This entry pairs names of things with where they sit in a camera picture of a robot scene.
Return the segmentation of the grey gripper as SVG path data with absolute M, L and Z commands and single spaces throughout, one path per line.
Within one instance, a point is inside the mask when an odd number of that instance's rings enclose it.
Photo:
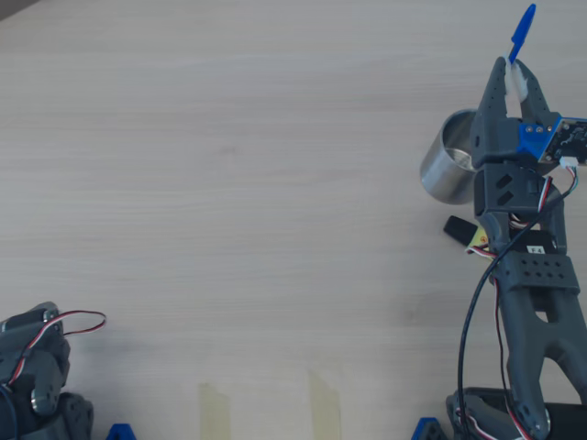
M 510 104 L 519 105 L 519 115 L 506 109 Z M 536 75 L 520 60 L 511 63 L 498 57 L 472 120 L 472 167 L 480 170 L 486 164 L 507 161 L 535 166 L 537 158 L 520 147 L 520 126 L 553 125 L 557 118 L 558 113 L 549 109 Z

